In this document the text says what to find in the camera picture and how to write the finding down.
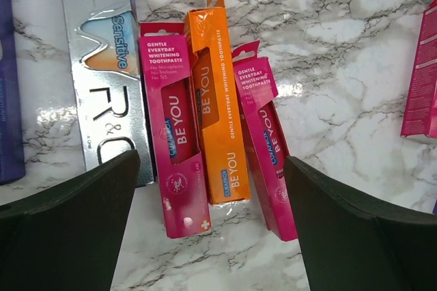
cardboard box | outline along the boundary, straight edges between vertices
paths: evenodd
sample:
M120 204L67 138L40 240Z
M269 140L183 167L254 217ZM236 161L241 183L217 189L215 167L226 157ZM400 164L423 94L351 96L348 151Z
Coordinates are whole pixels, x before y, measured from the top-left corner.
M11 0L0 0L0 184L25 175Z
M86 169L136 149L143 186L154 164L132 1L64 0L64 11Z
M167 235L207 231L211 220L184 23L141 23L139 44Z
M213 204L251 197L224 4L218 0L216 7L190 11L185 19Z
M401 136L437 144L437 0L423 13Z
M284 178L290 154L273 103L278 90L272 69L267 57L257 56L258 46L259 41L244 44L232 53L244 145L267 227L290 241L297 238ZM253 56L238 60L243 53Z

white marble surface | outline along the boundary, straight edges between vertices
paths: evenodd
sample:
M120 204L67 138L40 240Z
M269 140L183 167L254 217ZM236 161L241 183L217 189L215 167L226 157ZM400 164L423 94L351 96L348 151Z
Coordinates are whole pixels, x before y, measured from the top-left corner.
M27 177L0 204L84 170L61 0L13 0ZM431 0L227 0L233 45L259 38L291 153L376 197L431 212L437 149L398 137ZM137 0L177 20L204 0ZM169 240L157 186L139 189L113 281L121 290L309 290L297 242L268 232L254 199L212 209L213 230Z

